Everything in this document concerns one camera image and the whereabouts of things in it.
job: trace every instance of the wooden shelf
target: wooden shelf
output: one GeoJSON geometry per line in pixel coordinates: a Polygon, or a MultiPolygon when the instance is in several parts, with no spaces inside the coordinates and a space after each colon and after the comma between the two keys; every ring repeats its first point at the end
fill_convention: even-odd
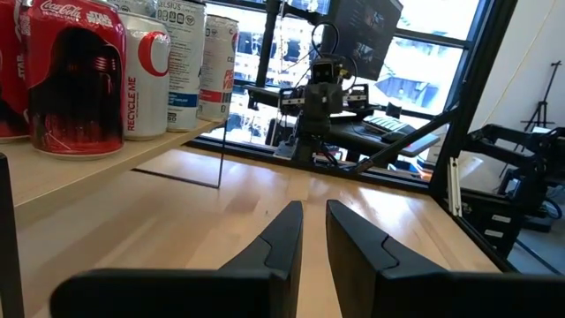
{"type": "Polygon", "coordinates": [[[45,204],[62,204],[79,193],[111,179],[121,172],[207,133],[222,123],[199,120],[191,132],[167,132],[150,141],[127,141],[119,152],[94,161],[63,161],[41,154],[29,142],[0,146],[8,157],[11,190],[17,220],[26,212],[41,213],[45,204]]]}

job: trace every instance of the white can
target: white can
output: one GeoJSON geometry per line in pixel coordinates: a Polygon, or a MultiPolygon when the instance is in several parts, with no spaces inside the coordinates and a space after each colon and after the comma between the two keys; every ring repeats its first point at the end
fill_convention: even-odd
{"type": "Polygon", "coordinates": [[[169,30],[169,131],[196,128],[206,6],[197,1],[159,0],[157,18],[169,30]]]}
{"type": "Polygon", "coordinates": [[[208,14],[200,76],[199,118],[223,121],[230,115],[238,34],[237,21],[208,14]]]}
{"type": "Polygon", "coordinates": [[[157,0],[106,0],[111,4],[115,4],[120,11],[131,12],[144,15],[146,17],[155,17],[157,12],[157,0]]]}
{"type": "Polygon", "coordinates": [[[119,16],[126,29],[124,136],[151,140],[167,131],[170,37],[157,19],[119,16]]]}

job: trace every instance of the keyboard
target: keyboard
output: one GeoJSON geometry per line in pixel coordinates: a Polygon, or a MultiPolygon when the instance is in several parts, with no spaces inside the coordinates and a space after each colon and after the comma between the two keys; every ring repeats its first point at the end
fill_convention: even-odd
{"type": "Polygon", "coordinates": [[[394,117],[367,116],[363,119],[363,126],[376,133],[400,132],[410,134],[416,131],[416,128],[394,117]]]}

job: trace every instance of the can label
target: can label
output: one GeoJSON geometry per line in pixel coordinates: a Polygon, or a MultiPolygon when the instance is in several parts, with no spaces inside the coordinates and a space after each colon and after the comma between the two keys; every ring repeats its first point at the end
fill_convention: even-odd
{"type": "Polygon", "coordinates": [[[103,155],[124,145],[124,27],[111,4],[34,0],[20,16],[34,147],[103,155]]]}
{"type": "Polygon", "coordinates": [[[170,38],[150,18],[120,13],[127,38],[124,134],[147,140],[167,130],[170,38]]]}
{"type": "Polygon", "coordinates": [[[0,0],[0,139],[29,133],[18,17],[19,1],[0,0]]]}
{"type": "Polygon", "coordinates": [[[206,7],[179,0],[160,0],[157,19],[169,31],[169,128],[192,129],[200,92],[206,7]]]}
{"type": "Polygon", "coordinates": [[[120,11],[131,12],[155,17],[157,12],[157,0],[107,0],[111,4],[117,5],[120,11]]]}
{"type": "Polygon", "coordinates": [[[224,120],[230,115],[237,22],[208,16],[198,116],[206,120],[224,120]]]}

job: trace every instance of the computer monitor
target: computer monitor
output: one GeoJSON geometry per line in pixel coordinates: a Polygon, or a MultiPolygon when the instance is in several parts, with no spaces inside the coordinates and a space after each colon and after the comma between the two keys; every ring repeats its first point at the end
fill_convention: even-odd
{"type": "MultiPolygon", "coordinates": [[[[359,77],[378,80],[402,9],[399,0],[333,0],[325,20],[340,33],[335,54],[352,57],[359,77]]],[[[321,52],[334,43],[334,30],[326,27],[321,52]]]]}

